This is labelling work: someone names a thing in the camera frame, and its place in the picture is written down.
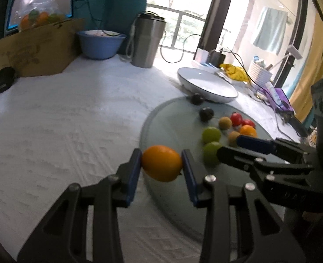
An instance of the towel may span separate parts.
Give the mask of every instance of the towel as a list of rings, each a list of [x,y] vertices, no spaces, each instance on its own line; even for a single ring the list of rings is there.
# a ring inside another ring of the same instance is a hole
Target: towel
[[[252,35],[252,44],[278,55],[285,37],[287,19],[287,12],[264,7]]]

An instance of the green lime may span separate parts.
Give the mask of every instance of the green lime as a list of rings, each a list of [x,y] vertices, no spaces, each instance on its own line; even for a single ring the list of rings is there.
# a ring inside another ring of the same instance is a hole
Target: green lime
[[[31,21],[31,22],[36,21],[39,15],[40,15],[40,12],[38,10],[33,9],[29,13],[29,21]]]
[[[203,161],[205,165],[215,166],[220,163],[216,153],[222,145],[217,141],[212,141],[203,147]]]
[[[202,140],[204,144],[207,144],[212,141],[219,141],[221,137],[221,132],[219,129],[210,126],[206,129],[204,129],[203,134],[202,134]]]

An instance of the yellow bag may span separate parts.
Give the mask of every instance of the yellow bag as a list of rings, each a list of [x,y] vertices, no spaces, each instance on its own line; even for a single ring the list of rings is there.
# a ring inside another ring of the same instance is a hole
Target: yellow bag
[[[232,64],[220,64],[220,68],[223,68],[226,75],[232,80],[249,82],[248,76],[242,67],[234,66]]]

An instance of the cardboard box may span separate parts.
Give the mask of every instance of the cardboard box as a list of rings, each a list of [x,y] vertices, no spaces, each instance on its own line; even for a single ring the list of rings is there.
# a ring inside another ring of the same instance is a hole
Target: cardboard box
[[[76,32],[84,25],[71,19],[0,39],[0,69],[11,66],[20,77],[61,73],[81,54]]]

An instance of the blue bowl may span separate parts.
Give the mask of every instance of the blue bowl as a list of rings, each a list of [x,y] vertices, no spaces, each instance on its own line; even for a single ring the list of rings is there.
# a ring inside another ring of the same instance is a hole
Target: blue bowl
[[[105,31],[110,35],[105,35],[101,30],[84,30],[77,32],[80,37],[81,49],[84,55],[91,59],[107,59],[113,57],[126,35],[114,31]]]

